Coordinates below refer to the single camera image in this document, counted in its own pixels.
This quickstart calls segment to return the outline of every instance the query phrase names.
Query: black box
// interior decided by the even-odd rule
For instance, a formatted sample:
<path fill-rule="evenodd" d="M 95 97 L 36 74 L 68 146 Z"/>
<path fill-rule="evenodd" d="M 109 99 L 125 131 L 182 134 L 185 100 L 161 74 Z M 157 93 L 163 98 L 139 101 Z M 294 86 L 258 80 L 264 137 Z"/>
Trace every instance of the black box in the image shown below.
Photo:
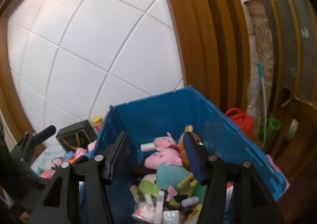
<path fill-rule="evenodd" d="M 96 133 L 89 121 L 84 120 L 60 129 L 56 139 L 65 151 L 76 151 L 79 147 L 87 149 L 87 146 L 96 140 Z"/>

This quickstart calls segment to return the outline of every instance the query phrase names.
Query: small pink pig toy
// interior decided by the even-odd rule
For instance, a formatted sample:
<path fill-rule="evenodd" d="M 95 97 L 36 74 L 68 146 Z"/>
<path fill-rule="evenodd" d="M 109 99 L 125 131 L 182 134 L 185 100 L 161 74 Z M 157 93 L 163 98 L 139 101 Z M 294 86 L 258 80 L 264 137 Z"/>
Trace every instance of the small pink pig toy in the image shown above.
<path fill-rule="evenodd" d="M 171 134 L 168 132 L 168 136 L 157 137 L 154 139 L 154 145 L 156 147 L 163 146 L 164 148 L 169 147 L 170 145 L 176 145 L 175 140 L 172 138 Z"/>
<path fill-rule="evenodd" d="M 176 149 L 172 148 L 162 148 L 162 151 L 153 153 L 151 156 L 147 157 L 144 166 L 150 169 L 158 169 L 158 166 L 165 162 L 168 165 L 182 166 L 182 160 L 180 159 L 180 154 Z"/>
<path fill-rule="evenodd" d="M 87 152 L 86 152 L 85 149 L 83 149 L 83 148 L 78 148 L 78 149 L 76 150 L 76 152 L 75 152 L 75 158 L 78 159 L 80 156 L 86 155 L 86 154 L 87 154 Z"/>

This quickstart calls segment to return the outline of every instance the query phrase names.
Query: teal plush toy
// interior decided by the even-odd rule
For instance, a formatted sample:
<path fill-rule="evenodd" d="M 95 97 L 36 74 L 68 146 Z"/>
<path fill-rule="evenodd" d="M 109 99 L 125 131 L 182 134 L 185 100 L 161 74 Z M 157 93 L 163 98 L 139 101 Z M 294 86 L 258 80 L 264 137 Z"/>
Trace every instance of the teal plush toy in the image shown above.
<path fill-rule="evenodd" d="M 190 175 L 190 172 L 181 166 L 166 166 L 165 162 L 163 162 L 159 165 L 156 172 L 156 185 L 164 190 L 167 190 L 169 186 L 179 190 L 180 187 L 178 187 L 178 184 Z"/>

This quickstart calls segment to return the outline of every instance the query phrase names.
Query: yellow bottle cap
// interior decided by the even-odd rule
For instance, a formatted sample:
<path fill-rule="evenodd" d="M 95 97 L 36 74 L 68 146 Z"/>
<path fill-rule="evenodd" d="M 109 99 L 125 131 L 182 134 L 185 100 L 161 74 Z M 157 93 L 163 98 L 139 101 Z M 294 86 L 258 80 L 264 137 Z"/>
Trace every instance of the yellow bottle cap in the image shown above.
<path fill-rule="evenodd" d="M 102 118 L 101 116 L 95 116 L 91 119 L 91 122 L 94 124 L 94 126 L 100 126 L 102 125 L 103 121 L 102 121 Z"/>

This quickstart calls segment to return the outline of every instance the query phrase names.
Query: blue handle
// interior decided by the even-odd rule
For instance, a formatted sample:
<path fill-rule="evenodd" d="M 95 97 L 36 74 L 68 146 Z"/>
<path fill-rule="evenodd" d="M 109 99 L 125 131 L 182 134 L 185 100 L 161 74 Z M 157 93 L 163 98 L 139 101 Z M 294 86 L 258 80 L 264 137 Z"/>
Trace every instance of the blue handle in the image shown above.
<path fill-rule="evenodd" d="M 260 78 L 263 78 L 263 72 L 262 72 L 262 66 L 261 66 L 261 63 L 258 63 L 258 68 L 259 68 L 259 75 L 260 75 Z"/>

